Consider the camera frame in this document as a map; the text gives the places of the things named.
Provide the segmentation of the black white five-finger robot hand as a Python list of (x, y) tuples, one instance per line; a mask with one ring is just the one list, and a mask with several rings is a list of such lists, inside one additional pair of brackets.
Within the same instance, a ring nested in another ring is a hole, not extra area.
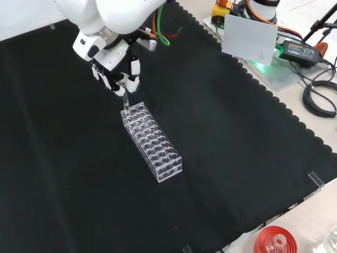
[(141, 65), (129, 45), (121, 40), (115, 47), (101, 50), (91, 60), (93, 76), (119, 97), (134, 93), (140, 82)]

